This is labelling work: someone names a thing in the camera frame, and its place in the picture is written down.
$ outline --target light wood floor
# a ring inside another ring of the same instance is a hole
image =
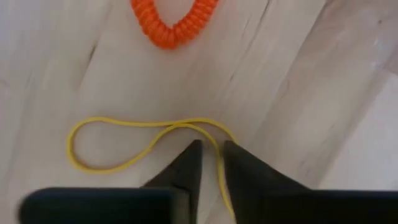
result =
[[[169,24],[192,2],[156,0]],[[128,170],[84,174],[65,137],[96,115],[212,118],[311,188],[398,189],[396,24],[396,0],[221,0],[199,38],[168,51],[142,34],[128,0],[0,1],[0,222],[15,223],[36,189],[138,187],[201,137],[178,130]],[[92,124],[76,146],[111,166],[158,131]],[[233,222],[211,148],[198,222]]]

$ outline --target orange coiled cord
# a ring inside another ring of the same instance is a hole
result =
[[[172,28],[160,19],[154,0],[131,0],[143,32],[158,47],[174,49],[194,39],[206,26],[218,0],[195,0],[188,14]]]

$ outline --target wood plank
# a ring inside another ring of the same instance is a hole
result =
[[[395,51],[392,53],[386,64],[386,70],[391,73],[398,74],[398,45],[395,47]]]
[[[14,169],[28,168],[14,164],[19,156],[25,157],[24,151],[19,151],[21,144],[30,133],[45,129],[47,123],[61,125],[66,119],[68,104],[74,99],[109,14],[109,2],[8,0],[0,3],[0,196],[6,199],[0,203],[2,223],[13,223],[11,204],[14,206],[19,200],[14,198],[11,202],[12,196],[8,194],[8,189],[15,187],[11,175]],[[35,119],[32,110],[43,116]],[[25,129],[32,123],[39,125]],[[54,149],[46,144],[51,142],[51,136],[42,137],[42,147]],[[25,146],[36,154],[34,147]],[[45,173],[39,167],[29,169]],[[15,178],[25,180],[23,175]]]
[[[398,76],[387,82],[324,176],[323,189],[397,190]]]
[[[229,126],[246,145],[323,4],[319,0],[221,1],[197,40],[177,51],[164,51],[141,33],[128,2],[114,1],[81,83],[71,80],[69,75],[77,71],[62,63],[61,54],[49,72],[36,79],[36,85],[44,87],[28,92],[7,193],[10,207],[42,187],[140,186],[193,138],[200,138],[190,131],[176,131],[131,169],[104,176],[83,174],[67,162],[64,144],[71,125],[87,116],[136,121],[209,117]],[[53,75],[60,67],[67,72]],[[77,139],[79,155],[97,166],[116,164],[141,150],[157,131],[93,124]],[[231,223],[224,205],[218,203],[211,151],[206,152],[204,163],[198,222]],[[221,212],[210,214],[213,208]]]
[[[329,1],[251,148],[318,187],[397,43],[397,1]]]

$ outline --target yellow cord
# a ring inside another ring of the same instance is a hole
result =
[[[105,122],[105,123],[111,123],[111,124],[117,124],[117,125],[122,125],[122,126],[130,126],[130,127],[163,127],[166,126],[164,130],[162,130],[160,133],[158,133],[155,138],[149,143],[149,145],[138,155],[134,156],[132,159],[129,161],[118,165],[116,167],[112,167],[109,169],[99,169],[99,168],[93,168],[88,165],[85,165],[81,161],[79,161],[76,158],[76,155],[73,151],[73,140],[75,138],[76,132],[85,124],[91,123],[91,122]],[[192,123],[207,123],[211,124],[213,126],[216,126],[217,128],[220,128],[223,130],[231,139],[232,141],[236,142],[236,138],[233,136],[231,131],[229,131],[224,125],[213,121],[208,118],[191,118],[191,119],[182,119],[178,121],[165,121],[165,122],[131,122],[131,121],[120,121],[112,118],[106,118],[106,117],[91,117],[84,119],[83,121],[80,121],[77,123],[74,127],[72,127],[72,130],[68,134],[67,138],[67,154],[69,161],[79,170],[82,170],[84,172],[89,172],[89,173],[94,173],[94,174],[108,174],[108,173],[113,173],[117,171],[121,171],[133,164],[135,164],[137,161],[142,159],[144,156],[146,156],[148,153],[151,152],[152,148],[155,146],[157,141],[166,135],[167,133],[173,131],[174,129],[177,128],[190,128],[194,129],[200,133],[202,133],[206,138],[210,140],[212,145],[214,146],[214,149],[216,151],[216,162],[217,162],[217,173],[218,173],[218,185],[220,187],[221,191],[221,196],[223,197],[224,203],[226,208],[228,209],[229,213],[231,214],[232,218],[234,219],[234,210],[232,209],[231,202],[229,200],[228,194],[226,193],[225,189],[225,176],[224,176],[224,162],[223,158],[220,153],[220,147],[217,144],[216,140],[204,129],[199,128],[198,126],[192,124]]]

